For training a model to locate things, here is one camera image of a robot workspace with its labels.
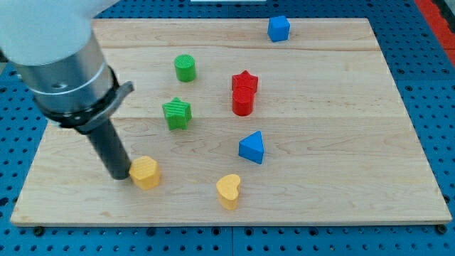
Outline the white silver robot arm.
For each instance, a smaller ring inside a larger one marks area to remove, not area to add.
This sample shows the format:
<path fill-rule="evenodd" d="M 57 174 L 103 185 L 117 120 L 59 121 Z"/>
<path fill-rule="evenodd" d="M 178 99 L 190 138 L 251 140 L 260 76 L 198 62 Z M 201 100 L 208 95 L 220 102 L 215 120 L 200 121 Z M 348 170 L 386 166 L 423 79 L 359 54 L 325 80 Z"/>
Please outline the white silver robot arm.
<path fill-rule="evenodd" d="M 1 51 L 39 110 L 81 134 L 112 129 L 109 118 L 132 91 L 119 86 L 92 30 L 116 0 L 3 0 Z"/>

